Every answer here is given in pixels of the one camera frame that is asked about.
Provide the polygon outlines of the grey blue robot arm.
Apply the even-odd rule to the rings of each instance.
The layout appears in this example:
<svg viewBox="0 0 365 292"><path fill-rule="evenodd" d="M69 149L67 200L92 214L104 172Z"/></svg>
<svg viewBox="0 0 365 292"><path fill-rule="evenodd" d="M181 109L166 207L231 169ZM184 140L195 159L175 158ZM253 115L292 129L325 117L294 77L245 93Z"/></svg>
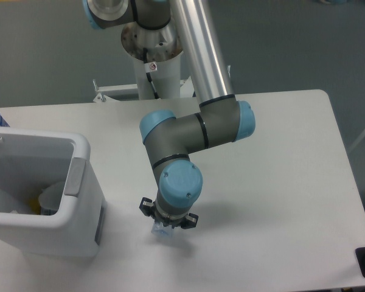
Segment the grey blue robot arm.
<svg viewBox="0 0 365 292"><path fill-rule="evenodd" d="M190 154L239 141L253 134L256 121L249 103L238 101L223 62L210 15L209 1L84 1L89 23L96 29L124 26L125 50L139 60L150 86L150 97L165 97L152 66L187 55L200 111L176 117L157 110L140 122L158 192L143 198L142 213L163 226L194 228L190 212L203 177Z"/></svg>

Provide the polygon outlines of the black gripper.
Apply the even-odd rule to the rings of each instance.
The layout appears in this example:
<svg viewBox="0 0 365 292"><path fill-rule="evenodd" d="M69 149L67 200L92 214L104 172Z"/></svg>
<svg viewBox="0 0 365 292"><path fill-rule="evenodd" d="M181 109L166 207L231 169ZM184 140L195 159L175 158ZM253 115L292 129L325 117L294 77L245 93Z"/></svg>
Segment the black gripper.
<svg viewBox="0 0 365 292"><path fill-rule="evenodd" d="M166 213L147 197L141 199L139 209L146 217L152 217L155 222L164 226L181 229L192 229L197 226L198 215L188 212L178 215Z"/></svg>

